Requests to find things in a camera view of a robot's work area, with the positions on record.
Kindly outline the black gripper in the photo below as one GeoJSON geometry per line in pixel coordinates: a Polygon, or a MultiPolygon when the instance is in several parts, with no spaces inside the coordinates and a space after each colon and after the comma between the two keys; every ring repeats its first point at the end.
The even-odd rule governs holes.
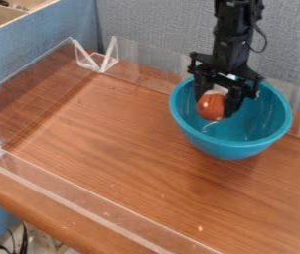
{"type": "Polygon", "coordinates": [[[188,73],[194,78],[196,100],[200,100],[206,91],[216,85],[227,89],[225,118],[231,118],[239,111],[247,96],[256,96],[263,76],[243,63],[232,70],[218,67],[214,56],[192,52],[188,73]]]}

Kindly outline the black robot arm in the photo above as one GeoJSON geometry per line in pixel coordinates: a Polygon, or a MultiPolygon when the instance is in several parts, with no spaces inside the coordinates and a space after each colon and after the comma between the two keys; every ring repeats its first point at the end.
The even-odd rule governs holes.
{"type": "Polygon", "coordinates": [[[252,44],[263,19],[263,0],[214,0],[217,24],[210,55],[190,52],[188,73],[194,78],[197,111],[210,120],[231,118],[247,98],[259,96],[263,76],[248,66],[249,52],[261,53],[252,44]]]}

